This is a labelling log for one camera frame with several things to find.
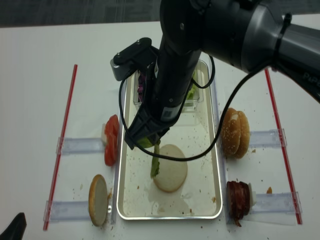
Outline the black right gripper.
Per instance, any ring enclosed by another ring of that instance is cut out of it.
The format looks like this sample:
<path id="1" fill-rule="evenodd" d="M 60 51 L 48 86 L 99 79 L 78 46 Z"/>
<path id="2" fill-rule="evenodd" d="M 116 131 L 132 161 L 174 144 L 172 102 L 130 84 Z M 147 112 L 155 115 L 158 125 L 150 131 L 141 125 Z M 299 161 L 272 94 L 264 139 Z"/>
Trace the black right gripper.
<path id="1" fill-rule="evenodd" d="M 196 50 L 178 55 L 165 43 L 160 45 L 148 71 L 143 102 L 125 134 L 131 149 L 146 137 L 155 144 L 178 121 L 200 54 Z"/>

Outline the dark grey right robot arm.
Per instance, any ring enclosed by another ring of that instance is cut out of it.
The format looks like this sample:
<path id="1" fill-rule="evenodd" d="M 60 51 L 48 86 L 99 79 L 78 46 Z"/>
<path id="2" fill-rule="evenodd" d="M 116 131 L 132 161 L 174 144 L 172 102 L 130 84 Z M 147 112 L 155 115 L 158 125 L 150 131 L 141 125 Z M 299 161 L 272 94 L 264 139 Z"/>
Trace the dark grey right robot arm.
<path id="1" fill-rule="evenodd" d="M 173 126 L 191 88 L 201 53 L 253 76 L 267 66 L 320 98 L 320 32 L 292 24 L 270 0 L 163 0 L 162 39 L 144 37 L 122 53 L 146 72 L 144 98 L 125 142 L 156 143 Z"/>

